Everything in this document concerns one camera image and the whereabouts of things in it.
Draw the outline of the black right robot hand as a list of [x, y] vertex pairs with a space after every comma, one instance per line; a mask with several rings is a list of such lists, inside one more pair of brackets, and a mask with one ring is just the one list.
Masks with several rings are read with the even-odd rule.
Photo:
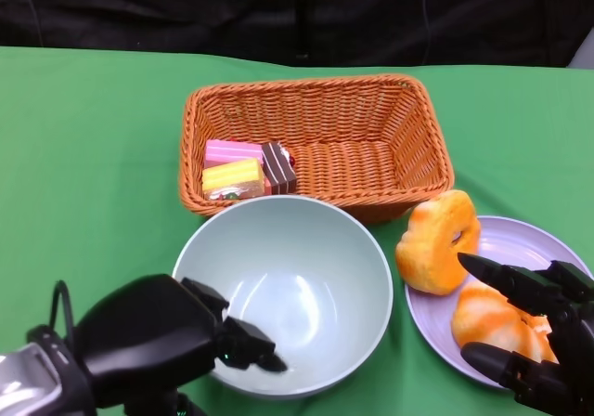
[[553, 261], [544, 270], [501, 265], [459, 253], [475, 278], [532, 316], [545, 316], [558, 362], [536, 362], [518, 352], [472, 342], [461, 356], [475, 370], [510, 389], [515, 401], [549, 415], [593, 413], [593, 279], [576, 266]]

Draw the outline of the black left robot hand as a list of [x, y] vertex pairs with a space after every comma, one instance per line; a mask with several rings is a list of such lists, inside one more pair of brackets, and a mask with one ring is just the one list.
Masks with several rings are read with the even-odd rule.
[[255, 325], [224, 314], [228, 301], [193, 279], [134, 280], [94, 305], [74, 328], [73, 354], [101, 409], [168, 392], [217, 361], [245, 371], [287, 370]]

